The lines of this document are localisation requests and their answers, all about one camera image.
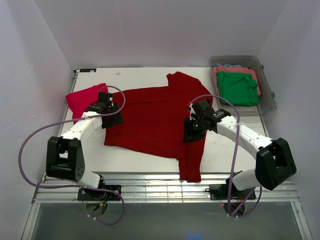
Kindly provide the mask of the dark red t shirt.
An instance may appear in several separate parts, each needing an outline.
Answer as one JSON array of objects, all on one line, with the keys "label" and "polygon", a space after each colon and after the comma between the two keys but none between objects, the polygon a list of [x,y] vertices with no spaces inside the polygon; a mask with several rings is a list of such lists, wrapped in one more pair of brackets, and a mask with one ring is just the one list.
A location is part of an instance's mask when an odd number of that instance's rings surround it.
[{"label": "dark red t shirt", "polygon": [[190,101],[210,92],[197,78],[182,72],[166,77],[167,86],[113,94],[123,107],[123,122],[106,129],[104,145],[177,159],[180,179],[197,183],[205,141],[184,142],[184,120],[190,114]]}]

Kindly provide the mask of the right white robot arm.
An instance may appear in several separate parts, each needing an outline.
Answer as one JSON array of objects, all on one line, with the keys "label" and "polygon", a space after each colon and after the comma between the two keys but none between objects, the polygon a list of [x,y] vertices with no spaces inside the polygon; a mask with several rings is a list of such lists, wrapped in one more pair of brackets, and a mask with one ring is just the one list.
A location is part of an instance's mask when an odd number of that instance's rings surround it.
[{"label": "right white robot arm", "polygon": [[237,199],[246,189],[263,187],[273,190],[295,175],[297,168],[289,143],[260,135],[239,123],[230,112],[214,110],[209,100],[190,104],[188,118],[184,120],[184,142],[203,140],[207,131],[222,135],[246,150],[254,159],[255,167],[236,173],[229,178],[226,194]]}]

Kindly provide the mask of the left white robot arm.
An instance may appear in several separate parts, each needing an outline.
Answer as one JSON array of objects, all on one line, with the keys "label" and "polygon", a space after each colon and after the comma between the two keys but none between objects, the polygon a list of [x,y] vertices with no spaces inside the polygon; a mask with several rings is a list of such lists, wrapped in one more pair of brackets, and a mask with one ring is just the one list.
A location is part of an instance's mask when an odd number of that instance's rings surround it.
[{"label": "left white robot arm", "polygon": [[60,136],[47,142],[46,175],[89,187],[88,193],[100,200],[106,195],[102,177],[86,169],[83,144],[99,128],[106,129],[123,123],[121,107],[113,102],[109,92],[99,92],[96,102],[90,104],[80,120]]}]

